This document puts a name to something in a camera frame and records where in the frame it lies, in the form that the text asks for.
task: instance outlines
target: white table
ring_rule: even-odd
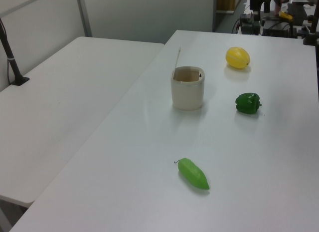
[[[0,93],[0,199],[29,207],[163,47],[80,37]]]
[[[226,65],[232,46],[250,53],[246,70]],[[179,47],[177,66],[205,71],[199,110],[172,107]],[[260,95],[257,115],[236,111],[244,92]],[[314,47],[177,31],[12,232],[313,232],[318,138]],[[206,174],[209,192],[179,175],[173,161],[183,157]]]

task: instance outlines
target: black cable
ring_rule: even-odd
[[[1,20],[1,17],[0,17],[0,24],[1,24],[1,27],[3,28],[3,30],[4,30],[4,34],[6,36],[6,30],[5,30],[4,24],[3,24],[2,20]]]
[[[267,31],[268,31],[268,36],[270,36],[270,30],[271,29],[273,29],[273,27],[275,27],[275,26],[277,26],[278,24],[281,24],[282,23],[282,21],[279,21],[279,22],[277,22],[277,23],[275,23],[274,25],[272,25],[271,27],[269,27],[268,29],[267,29]]]
[[[236,26],[236,34],[238,34],[239,28],[240,28],[240,21],[239,21],[239,23]]]
[[[7,36],[6,36],[6,30],[5,30],[5,27],[4,27],[4,24],[3,24],[2,20],[1,20],[1,18],[0,18],[0,24],[1,24],[1,27],[3,28],[5,37],[7,37]],[[6,76],[7,76],[7,78],[8,78],[8,83],[9,83],[9,85],[11,85],[10,79],[9,79],[9,59],[7,59],[7,63],[6,63]]]
[[[237,24],[238,21],[239,21],[239,19],[237,19],[237,20],[235,21],[235,24],[234,24],[234,26],[233,26],[233,29],[231,30],[231,34],[233,34],[234,28],[235,28],[235,26],[236,26],[236,24]]]
[[[290,25],[289,23],[288,23],[288,24],[286,24],[286,25],[283,27],[282,31],[285,29],[285,27],[286,27],[286,26],[289,26],[289,25]]]
[[[250,7],[250,5],[248,6],[248,7],[246,7],[245,9],[244,9],[244,11],[247,9],[247,8],[249,8]]]
[[[7,60],[7,65],[6,65],[6,76],[8,77],[9,85],[11,85],[10,79],[9,79],[9,60]]]

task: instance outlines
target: paper cup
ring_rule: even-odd
[[[177,67],[170,78],[173,106],[195,110],[203,105],[205,73],[199,67]]]

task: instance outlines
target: green chili pepper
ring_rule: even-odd
[[[209,190],[209,185],[205,174],[190,159],[183,158],[177,162],[179,171],[193,186],[200,189]]]
[[[245,114],[255,114],[261,106],[256,93],[244,93],[236,99],[236,109]]]

